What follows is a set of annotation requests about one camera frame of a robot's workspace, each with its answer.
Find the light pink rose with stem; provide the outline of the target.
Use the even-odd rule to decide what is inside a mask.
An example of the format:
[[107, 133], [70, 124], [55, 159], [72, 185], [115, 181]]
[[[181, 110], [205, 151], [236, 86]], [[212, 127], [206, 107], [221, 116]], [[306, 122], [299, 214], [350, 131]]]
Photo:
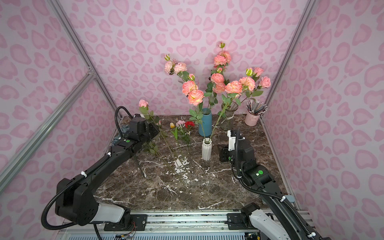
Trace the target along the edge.
[[258, 85], [255, 87], [255, 90], [252, 93], [253, 97], [258, 97], [263, 94], [263, 89], [267, 89], [271, 86], [271, 79], [268, 77], [261, 77]]

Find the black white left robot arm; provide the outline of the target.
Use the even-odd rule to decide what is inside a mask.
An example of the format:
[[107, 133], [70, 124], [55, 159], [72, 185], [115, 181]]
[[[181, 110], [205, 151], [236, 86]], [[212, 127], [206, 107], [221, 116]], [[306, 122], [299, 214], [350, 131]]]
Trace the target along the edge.
[[97, 202], [94, 194], [100, 185], [123, 163], [138, 154], [159, 133], [159, 117], [148, 107], [140, 107], [140, 113], [132, 115], [127, 108], [119, 106], [130, 118], [126, 131], [115, 120], [118, 136], [107, 153], [87, 170], [72, 179], [64, 178], [57, 184], [56, 195], [47, 203], [41, 216], [42, 226], [51, 231], [75, 225], [105, 224], [105, 231], [135, 231], [138, 224], [131, 210], [118, 204]]

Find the white ribbed ceramic vase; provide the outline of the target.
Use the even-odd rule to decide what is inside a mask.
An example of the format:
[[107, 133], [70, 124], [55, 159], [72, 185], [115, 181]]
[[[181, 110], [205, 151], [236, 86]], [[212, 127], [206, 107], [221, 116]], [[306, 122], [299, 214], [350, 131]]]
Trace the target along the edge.
[[209, 161], [212, 156], [212, 140], [210, 138], [205, 138], [202, 144], [202, 158], [204, 161]]

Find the pale pink peony branch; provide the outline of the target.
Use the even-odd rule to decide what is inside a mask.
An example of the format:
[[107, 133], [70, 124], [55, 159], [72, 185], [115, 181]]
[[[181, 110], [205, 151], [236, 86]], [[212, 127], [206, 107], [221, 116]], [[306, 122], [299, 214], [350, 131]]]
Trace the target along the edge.
[[190, 73], [188, 72], [187, 64], [184, 62], [177, 61], [176, 59], [171, 59], [169, 54], [164, 56], [166, 61], [164, 66], [164, 71], [167, 75], [176, 76], [179, 78], [178, 82], [184, 84], [186, 82], [195, 83], [194, 78], [190, 77]]

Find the pale pink rose stem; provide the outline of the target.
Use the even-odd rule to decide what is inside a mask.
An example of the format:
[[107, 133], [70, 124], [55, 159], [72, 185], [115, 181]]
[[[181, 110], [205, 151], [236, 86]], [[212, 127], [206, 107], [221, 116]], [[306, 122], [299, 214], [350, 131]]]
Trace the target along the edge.
[[[171, 146], [169, 145], [169, 143], [167, 141], [168, 135], [165, 133], [165, 130], [163, 128], [163, 124], [162, 124], [160, 117], [155, 116], [154, 111], [150, 110], [149, 103], [146, 100], [141, 99], [139, 101], [139, 110], [140, 110], [140, 113], [144, 116], [144, 118], [149, 121], [149, 123], [154, 124], [159, 129], [158, 136], [159, 136], [160, 140], [162, 140], [162, 142], [167, 146], [167, 148], [169, 149], [169, 151], [171, 153], [172, 158], [176, 160], [175, 153], [171, 149]], [[154, 140], [150, 141], [146, 145], [145, 152], [149, 152], [153, 155], [158, 155], [158, 156], [160, 155], [159, 148], [156, 145]]]

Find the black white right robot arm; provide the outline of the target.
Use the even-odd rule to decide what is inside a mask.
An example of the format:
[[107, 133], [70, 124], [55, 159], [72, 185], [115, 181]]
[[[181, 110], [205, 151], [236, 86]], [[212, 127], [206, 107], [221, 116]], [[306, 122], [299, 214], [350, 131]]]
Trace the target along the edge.
[[229, 227], [257, 229], [269, 240], [323, 239], [282, 193], [270, 171], [257, 163], [251, 142], [239, 130], [228, 131], [227, 136], [228, 144], [219, 147], [220, 161], [229, 162], [240, 185], [259, 195], [278, 219], [275, 222], [257, 204], [251, 203], [241, 209], [239, 220], [228, 222]]

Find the pink peony flower branch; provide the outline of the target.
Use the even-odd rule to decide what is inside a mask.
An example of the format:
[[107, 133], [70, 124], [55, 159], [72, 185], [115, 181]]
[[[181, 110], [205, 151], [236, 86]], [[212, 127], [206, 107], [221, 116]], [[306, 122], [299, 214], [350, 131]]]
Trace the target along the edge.
[[226, 68], [229, 66], [232, 57], [231, 54], [224, 50], [226, 44], [224, 42], [220, 42], [218, 44], [218, 47], [220, 49], [219, 53], [214, 57], [214, 66], [213, 69], [211, 70], [211, 74], [223, 74]]

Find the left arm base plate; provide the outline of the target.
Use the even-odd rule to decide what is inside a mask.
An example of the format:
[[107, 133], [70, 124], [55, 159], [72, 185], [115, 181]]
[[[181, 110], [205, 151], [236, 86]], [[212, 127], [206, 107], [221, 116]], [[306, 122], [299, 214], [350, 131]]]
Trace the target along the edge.
[[130, 232], [130, 231], [144, 231], [147, 225], [148, 215], [131, 215], [128, 214], [118, 223], [106, 223], [104, 226], [105, 232]]

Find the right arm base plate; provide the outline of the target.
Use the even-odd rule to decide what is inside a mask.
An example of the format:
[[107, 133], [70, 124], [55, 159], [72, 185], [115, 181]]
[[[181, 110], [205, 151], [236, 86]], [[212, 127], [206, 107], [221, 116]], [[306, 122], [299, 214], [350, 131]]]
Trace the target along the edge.
[[250, 216], [244, 213], [229, 213], [225, 224], [229, 230], [256, 230], [251, 224]]

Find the teal cylindrical vase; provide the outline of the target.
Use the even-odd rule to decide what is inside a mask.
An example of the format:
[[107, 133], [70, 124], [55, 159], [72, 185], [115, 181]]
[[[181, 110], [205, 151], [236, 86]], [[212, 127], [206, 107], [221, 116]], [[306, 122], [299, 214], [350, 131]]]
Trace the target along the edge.
[[208, 138], [212, 134], [212, 112], [208, 108], [203, 108], [202, 122], [199, 124], [199, 134]]

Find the coral peony flower branch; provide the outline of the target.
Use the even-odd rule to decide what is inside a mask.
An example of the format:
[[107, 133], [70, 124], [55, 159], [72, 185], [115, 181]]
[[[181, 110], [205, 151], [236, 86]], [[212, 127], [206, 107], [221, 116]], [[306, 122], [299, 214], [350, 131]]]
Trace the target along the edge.
[[208, 109], [212, 109], [218, 103], [218, 95], [226, 88], [225, 78], [221, 73], [213, 73], [209, 78], [205, 96], [208, 97]]

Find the pink rose with long stem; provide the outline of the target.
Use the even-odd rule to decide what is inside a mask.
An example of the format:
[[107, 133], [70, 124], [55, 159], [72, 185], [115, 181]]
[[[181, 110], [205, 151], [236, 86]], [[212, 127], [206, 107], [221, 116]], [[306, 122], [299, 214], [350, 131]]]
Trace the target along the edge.
[[262, 68], [259, 68], [259, 67], [254, 68], [254, 77], [259, 78], [263, 72], [264, 70]]

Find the clear ribbed glass vase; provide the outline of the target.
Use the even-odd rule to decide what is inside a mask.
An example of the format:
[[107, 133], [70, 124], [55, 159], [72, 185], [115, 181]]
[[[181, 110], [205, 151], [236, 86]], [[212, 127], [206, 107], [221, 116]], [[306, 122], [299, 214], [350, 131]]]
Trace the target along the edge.
[[239, 105], [232, 102], [230, 106], [224, 108], [225, 104], [222, 104], [222, 109], [225, 109], [222, 119], [220, 120], [220, 128], [223, 131], [228, 131], [233, 128], [235, 112], [238, 110]]

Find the large pink peony branch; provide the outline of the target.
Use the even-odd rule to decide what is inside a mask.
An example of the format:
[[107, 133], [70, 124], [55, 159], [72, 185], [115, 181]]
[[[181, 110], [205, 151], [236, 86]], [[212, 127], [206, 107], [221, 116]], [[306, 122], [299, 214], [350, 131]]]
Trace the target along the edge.
[[[252, 95], [253, 91], [255, 90], [256, 81], [254, 77], [254, 69], [248, 68], [246, 69], [246, 76], [240, 78], [239, 80], [232, 81], [226, 83], [225, 91], [218, 95], [218, 97], [221, 97], [222, 104], [225, 104], [224, 108], [231, 105], [232, 102], [237, 103], [240, 105], [240, 97], [244, 94], [246, 94], [248, 97]], [[224, 113], [225, 109], [222, 109], [218, 112], [218, 118], [215, 122], [215, 125], [212, 129], [212, 134], [210, 136], [210, 139], [214, 136], [214, 132], [216, 130], [216, 127], [220, 124], [220, 120], [222, 119], [222, 115]]]

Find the light pink carnation flower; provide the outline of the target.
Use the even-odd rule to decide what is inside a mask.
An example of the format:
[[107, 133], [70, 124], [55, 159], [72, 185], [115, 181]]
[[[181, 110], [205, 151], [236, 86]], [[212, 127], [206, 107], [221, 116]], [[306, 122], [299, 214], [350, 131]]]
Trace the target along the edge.
[[176, 123], [176, 127], [178, 127], [178, 128], [183, 128], [183, 127], [185, 127], [185, 124], [186, 124], [185, 121], [183, 121], [183, 120], [179, 120], [179, 121], [177, 121], [177, 123]]

